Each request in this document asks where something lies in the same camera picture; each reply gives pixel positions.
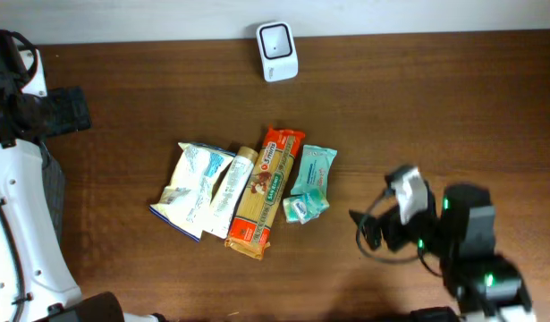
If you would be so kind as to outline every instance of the teal snack wrapper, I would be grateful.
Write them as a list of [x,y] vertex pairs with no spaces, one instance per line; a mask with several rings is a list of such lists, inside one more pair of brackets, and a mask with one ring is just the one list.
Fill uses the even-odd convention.
[[283,208],[287,223],[305,224],[329,209],[330,204],[320,189],[314,189],[303,195],[283,200]]
[[291,195],[308,193],[320,189],[326,196],[328,171],[338,151],[331,148],[305,145],[302,148],[299,176],[291,189]]

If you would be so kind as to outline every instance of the orange snack wrapper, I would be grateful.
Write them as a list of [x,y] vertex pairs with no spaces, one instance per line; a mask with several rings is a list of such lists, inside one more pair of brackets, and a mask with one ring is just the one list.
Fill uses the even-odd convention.
[[262,259],[292,164],[305,138],[301,131],[268,128],[263,148],[242,194],[225,247]]

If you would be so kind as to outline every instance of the plastic packaging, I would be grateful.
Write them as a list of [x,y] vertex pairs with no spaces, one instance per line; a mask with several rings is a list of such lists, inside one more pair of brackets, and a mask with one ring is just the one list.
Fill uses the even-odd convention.
[[291,189],[291,195],[300,195],[320,189],[326,196],[328,171],[337,151],[331,148],[321,148],[304,145],[300,161],[299,176]]
[[225,246],[262,259],[294,158],[305,134],[269,127]]
[[241,147],[237,157],[231,162],[227,175],[211,201],[203,230],[220,238],[227,238],[229,225],[233,219],[235,204],[253,170],[258,153],[252,148]]
[[179,146],[183,154],[171,182],[149,210],[198,242],[203,232],[198,219],[208,212],[213,186],[234,153],[203,144],[179,143]]
[[329,209],[330,204],[322,191],[315,189],[303,195],[283,200],[283,208],[288,223],[306,224],[310,219],[317,218]]

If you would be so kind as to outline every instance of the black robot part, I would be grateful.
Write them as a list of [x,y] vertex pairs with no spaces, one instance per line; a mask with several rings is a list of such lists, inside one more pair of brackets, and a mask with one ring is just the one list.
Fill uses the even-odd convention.
[[[404,165],[385,177],[386,191],[415,167]],[[436,198],[427,185],[427,209],[403,225],[399,208],[368,218],[363,235],[371,250],[380,248],[382,239],[396,252],[410,242],[418,244],[419,254],[440,259],[440,275],[447,291],[456,298],[462,314],[484,311],[499,316],[499,309],[521,305],[527,312],[532,303],[519,270],[495,253],[495,208],[489,190],[469,183],[448,186],[441,201],[442,215],[436,214]],[[393,191],[384,193],[392,196]],[[366,215],[351,211],[357,225]]]
[[[35,57],[27,70],[15,40]],[[22,93],[38,67],[36,47],[17,32],[0,30],[0,143],[16,139],[39,144],[47,137],[91,127],[88,105],[79,87],[52,89],[47,97]]]

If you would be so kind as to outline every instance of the white robot part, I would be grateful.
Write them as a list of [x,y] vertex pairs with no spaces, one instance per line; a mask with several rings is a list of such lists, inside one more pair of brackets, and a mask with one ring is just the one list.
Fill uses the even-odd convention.
[[80,287],[66,266],[44,195],[42,156],[38,146],[16,140],[16,146],[0,144],[0,199],[18,251],[25,294],[18,294],[19,281],[4,228],[0,223],[0,321],[12,321],[23,302],[20,321],[48,316],[48,307],[64,308],[81,301]]
[[[501,316],[505,321],[511,322],[537,322],[537,316],[533,310],[527,312],[521,305],[515,305],[500,309]],[[486,317],[483,312],[464,314],[461,316],[463,322],[501,322],[498,317]]]
[[392,182],[403,225],[418,212],[427,209],[427,186],[417,167],[406,173],[400,180]]
[[[21,55],[24,66],[28,70],[35,62],[34,55],[29,50],[22,50],[19,51],[19,53]],[[32,77],[30,82],[22,88],[22,93],[32,94],[38,97],[46,97],[48,96],[48,90],[46,87],[46,79],[44,77],[44,66],[42,66],[42,57],[40,57],[40,51],[37,49],[36,56],[36,74],[34,74],[34,77]]]

